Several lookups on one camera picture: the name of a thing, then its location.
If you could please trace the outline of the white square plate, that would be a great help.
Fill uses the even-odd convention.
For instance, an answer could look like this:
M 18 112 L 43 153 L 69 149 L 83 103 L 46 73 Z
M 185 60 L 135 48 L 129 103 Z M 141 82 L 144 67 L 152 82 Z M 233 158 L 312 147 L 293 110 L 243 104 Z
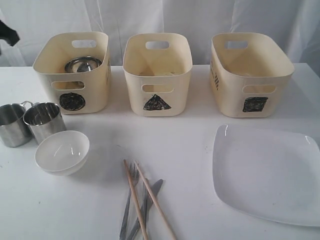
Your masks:
M 212 152 L 217 197 L 278 223 L 320 225 L 320 148 L 305 134 L 224 124 Z

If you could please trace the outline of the cream bin with square mark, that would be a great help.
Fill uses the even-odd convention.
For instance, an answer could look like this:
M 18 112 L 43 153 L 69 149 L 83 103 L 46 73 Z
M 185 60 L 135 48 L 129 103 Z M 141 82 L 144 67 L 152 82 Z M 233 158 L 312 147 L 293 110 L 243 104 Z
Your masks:
M 294 71 L 293 63 L 267 35 L 231 32 L 211 40 L 211 87 L 219 111 L 227 117 L 272 115 Z

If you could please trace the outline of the stainless steel bowl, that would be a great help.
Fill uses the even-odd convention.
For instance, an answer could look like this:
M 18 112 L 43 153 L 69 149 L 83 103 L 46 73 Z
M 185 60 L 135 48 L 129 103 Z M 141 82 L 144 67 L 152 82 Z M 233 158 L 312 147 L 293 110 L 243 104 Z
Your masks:
M 64 66 L 64 71 L 68 74 L 71 73 L 85 73 L 90 72 L 98 68 L 102 64 L 102 61 L 93 56 L 81 56 L 76 57 Z M 82 81 L 68 81 L 65 83 L 67 90 L 82 89 L 85 84 Z

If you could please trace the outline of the steel knife narrow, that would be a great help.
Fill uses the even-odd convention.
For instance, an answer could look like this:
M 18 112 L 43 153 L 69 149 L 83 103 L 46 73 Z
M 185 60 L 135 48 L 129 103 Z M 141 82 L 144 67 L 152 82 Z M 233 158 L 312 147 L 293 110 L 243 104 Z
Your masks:
M 143 183 L 143 201 L 142 201 L 142 217 L 143 217 L 143 226 L 146 230 L 147 224 L 147 206 L 148 206 L 148 190 L 146 185 Z

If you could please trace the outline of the steel knife pointed blade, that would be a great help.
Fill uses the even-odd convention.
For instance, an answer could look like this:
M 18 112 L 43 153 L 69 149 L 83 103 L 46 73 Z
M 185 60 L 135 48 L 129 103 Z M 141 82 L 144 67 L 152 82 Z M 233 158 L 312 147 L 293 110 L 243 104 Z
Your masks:
M 163 184 L 163 180 L 162 179 L 159 179 L 157 182 L 155 182 L 152 187 L 151 187 L 151 190 L 153 192 L 153 194 L 155 196 L 158 195 L 161 187 L 162 187 L 162 184 Z M 149 214 L 149 211 L 153 205 L 153 200 L 152 198 L 150 197 L 150 194 L 147 195 L 147 198 L 144 198 L 144 200 L 146 200 L 146 215 L 148 216 Z M 141 226 L 140 226 L 140 222 L 139 222 L 139 219 L 137 218 L 128 237 L 126 238 L 127 240 L 134 240 L 137 233 L 139 232 Z

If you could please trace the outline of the wooden chopstick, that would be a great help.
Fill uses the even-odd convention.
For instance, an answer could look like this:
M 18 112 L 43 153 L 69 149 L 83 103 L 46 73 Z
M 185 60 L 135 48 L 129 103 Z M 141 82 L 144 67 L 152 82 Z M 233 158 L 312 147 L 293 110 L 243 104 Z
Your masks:
M 127 163 L 127 161 L 125 159 L 123 160 L 123 163 L 124 163 L 124 167 L 125 167 L 125 171 L 126 171 L 129 187 L 130 187 L 130 190 L 131 190 L 131 194 L 132 194 L 132 197 L 133 197 L 135 210 L 136 210 L 137 217 L 138 217 L 138 220 L 139 220 L 140 228 L 141 228 L 141 231 L 142 231 L 142 235 L 143 235 L 143 238 L 145 240 L 148 240 L 149 238 L 148 238 L 148 234 L 147 234 L 147 231 L 146 231 L 146 228 L 145 228 L 145 222 L 144 222 L 141 210 L 140 210 L 140 205 L 139 205 L 139 201 L 138 201 L 136 190 L 135 190 L 135 186 L 136 185 L 134 184 L 134 181 L 136 181 L 136 180 L 137 180 L 137 183 L 139 182 L 138 181 L 139 180 L 138 170 L 136 169 L 135 166 L 128 167 L 128 163 Z
M 167 229 L 168 229 L 168 231 L 169 231 L 169 233 L 170 233 L 170 235 L 171 235 L 171 238 L 172 238 L 173 240 L 177 240 L 177 237 L 176 237 L 176 235 L 175 235 L 175 233 L 174 233 L 174 231 L 173 231 L 170 223 L 168 222 L 168 220 L 167 220 L 167 218 L 166 218 L 166 216 L 165 216 L 165 214 L 164 214 L 161 206 L 159 205 L 158 199 L 157 199 L 157 197 L 155 196 L 153 190 L 151 189 L 151 187 L 150 187 L 150 185 L 149 185 L 149 183 L 148 183 L 148 180 L 147 180 L 146 177 L 144 176 L 144 174 L 143 174 L 143 172 L 142 172 L 142 170 L 141 170 L 138 162 L 135 160 L 134 163 L 135 163 L 135 166 L 137 167 L 137 170 L 138 170 L 138 172 L 139 172 L 139 175 L 140 175 L 141 178 L 142 178 L 142 181 L 144 182 L 144 184 L 145 184 L 145 186 L 146 186 L 146 188 L 147 188 L 147 191 L 148 191 L 148 193 L 149 193 L 149 195 L 150 195 L 150 198 L 151 198 L 152 201 L 153 201 L 154 206 L 157 208 L 160 216 L 162 217 L 162 220 L 163 220 L 164 224 L 166 225 L 166 227 L 167 227 Z

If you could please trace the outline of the cream bin with triangle mark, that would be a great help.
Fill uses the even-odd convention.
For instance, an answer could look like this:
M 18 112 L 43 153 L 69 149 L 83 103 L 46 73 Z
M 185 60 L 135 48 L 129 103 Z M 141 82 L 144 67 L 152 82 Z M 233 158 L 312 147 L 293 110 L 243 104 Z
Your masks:
M 123 71 L 132 111 L 171 117 L 186 107 L 193 59 L 188 40 L 177 33 L 143 33 L 127 41 Z

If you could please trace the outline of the white ceramic bowl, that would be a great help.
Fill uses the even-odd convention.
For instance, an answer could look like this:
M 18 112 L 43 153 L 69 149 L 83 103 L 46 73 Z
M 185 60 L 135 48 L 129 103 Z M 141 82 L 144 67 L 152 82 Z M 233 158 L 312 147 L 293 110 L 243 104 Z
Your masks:
M 89 138 L 80 131 L 66 130 L 42 141 L 34 154 L 36 165 L 54 176 L 68 176 L 86 163 L 90 150 Z

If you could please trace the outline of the steel fork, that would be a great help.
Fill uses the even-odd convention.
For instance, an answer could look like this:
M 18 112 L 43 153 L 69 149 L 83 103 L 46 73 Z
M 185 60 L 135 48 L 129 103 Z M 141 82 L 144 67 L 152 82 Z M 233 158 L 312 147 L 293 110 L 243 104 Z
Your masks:
M 132 184 L 135 187 L 137 185 L 137 183 L 139 182 L 139 173 L 138 173 L 138 170 L 136 169 L 136 166 L 130 164 L 129 172 L 131 174 Z M 121 229 L 120 229 L 120 234 L 119 234 L 119 239 L 120 240 L 125 240 L 126 239 L 128 216 L 129 216 L 129 209 L 130 209 L 130 201 L 131 201 L 131 189 L 129 188 L 127 201 L 126 201 L 124 214 L 123 214 L 123 219 L 122 219 L 122 224 L 121 224 Z

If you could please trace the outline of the cream bin with circle mark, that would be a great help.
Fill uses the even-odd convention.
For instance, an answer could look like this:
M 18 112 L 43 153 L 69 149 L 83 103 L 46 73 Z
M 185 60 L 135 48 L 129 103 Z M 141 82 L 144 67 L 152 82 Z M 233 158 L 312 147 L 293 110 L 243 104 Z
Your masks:
M 67 32 L 49 39 L 33 63 L 49 100 L 64 115 L 95 113 L 106 107 L 111 81 L 109 37 L 103 32 Z M 86 72 L 67 73 L 68 62 L 81 57 L 101 64 Z

